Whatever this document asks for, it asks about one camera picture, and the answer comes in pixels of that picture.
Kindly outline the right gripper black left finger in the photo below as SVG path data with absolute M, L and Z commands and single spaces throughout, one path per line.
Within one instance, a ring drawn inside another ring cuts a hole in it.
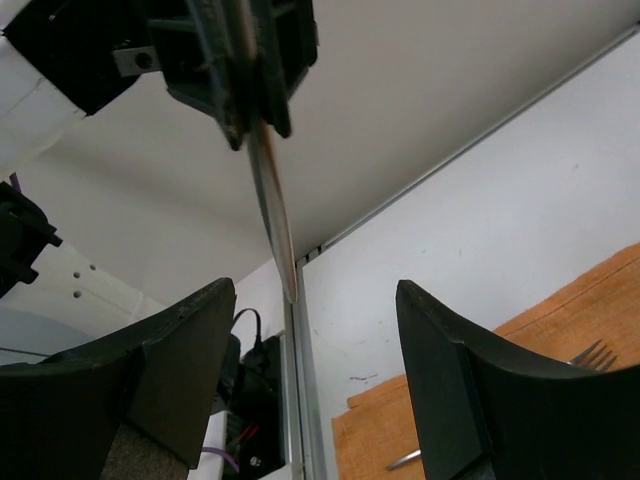
M 146 319 L 1 369 L 5 479 L 184 479 L 199 465 L 233 324 L 218 279 Z

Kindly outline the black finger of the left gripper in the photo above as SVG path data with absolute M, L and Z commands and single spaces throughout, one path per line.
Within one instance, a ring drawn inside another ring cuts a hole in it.
M 311 0 L 251 1 L 262 118 L 283 138 L 292 133 L 289 101 L 318 58 Z

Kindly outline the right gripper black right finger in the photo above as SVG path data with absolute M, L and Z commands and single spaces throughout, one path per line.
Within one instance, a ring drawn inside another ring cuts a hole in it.
M 520 347 L 419 285 L 396 289 L 430 479 L 635 479 L 639 369 L 598 372 Z

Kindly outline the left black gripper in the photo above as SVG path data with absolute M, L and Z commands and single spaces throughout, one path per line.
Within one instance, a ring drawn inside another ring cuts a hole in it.
M 153 71 L 121 71 L 114 53 L 153 44 L 168 93 L 241 148 L 246 115 L 221 1 L 29 1 L 3 35 L 75 106 L 94 115 Z

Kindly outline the orange cloth placemat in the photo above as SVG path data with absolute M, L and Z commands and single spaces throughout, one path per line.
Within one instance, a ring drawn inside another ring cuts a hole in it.
M 601 341 L 612 351 L 605 361 L 611 368 L 638 364 L 639 247 L 619 251 L 495 332 L 558 360 Z M 418 446 L 405 376 L 349 398 L 348 405 L 332 421 L 339 478 L 423 478 L 418 465 L 386 469 Z

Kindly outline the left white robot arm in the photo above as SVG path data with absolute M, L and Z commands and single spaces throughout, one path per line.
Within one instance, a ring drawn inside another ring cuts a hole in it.
M 309 1 L 5 1 L 1 5 L 1 336 L 35 353 L 92 340 L 152 301 L 63 243 L 19 167 L 160 72 L 178 102 L 246 149 L 283 290 L 298 297 L 272 135 L 317 59 Z

